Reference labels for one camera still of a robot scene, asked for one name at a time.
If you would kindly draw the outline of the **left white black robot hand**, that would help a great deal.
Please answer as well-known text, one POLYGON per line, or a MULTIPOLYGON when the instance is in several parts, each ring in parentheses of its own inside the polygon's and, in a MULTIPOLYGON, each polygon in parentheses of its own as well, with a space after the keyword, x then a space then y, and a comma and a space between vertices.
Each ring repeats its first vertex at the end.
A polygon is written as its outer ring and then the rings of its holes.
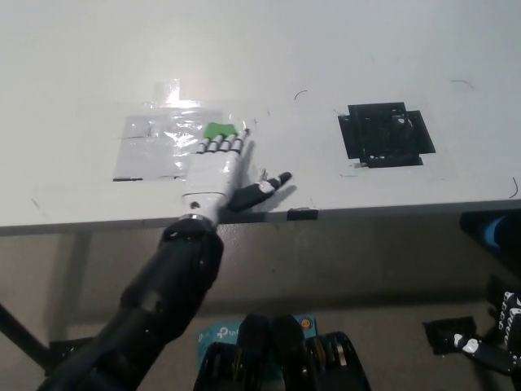
POLYGON ((204 133, 195 153, 190 155, 182 195, 182 219, 199 220, 210 227, 219 224, 224 210, 239 213, 271 198, 292 179, 289 172, 263 178, 241 187, 240 176, 247 167, 246 145, 250 130, 204 133))

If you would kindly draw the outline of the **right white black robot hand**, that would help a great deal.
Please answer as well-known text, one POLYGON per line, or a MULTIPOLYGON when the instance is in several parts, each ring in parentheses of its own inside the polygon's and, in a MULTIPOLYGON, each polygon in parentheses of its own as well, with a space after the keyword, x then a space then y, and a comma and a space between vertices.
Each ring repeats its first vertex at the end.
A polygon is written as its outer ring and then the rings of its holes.
POLYGON ((487 299, 496 310, 496 330, 502 337, 505 349, 493 346, 478 338, 452 332, 448 341, 467 357, 502 374, 520 373, 520 291, 491 276, 486 287, 487 299))

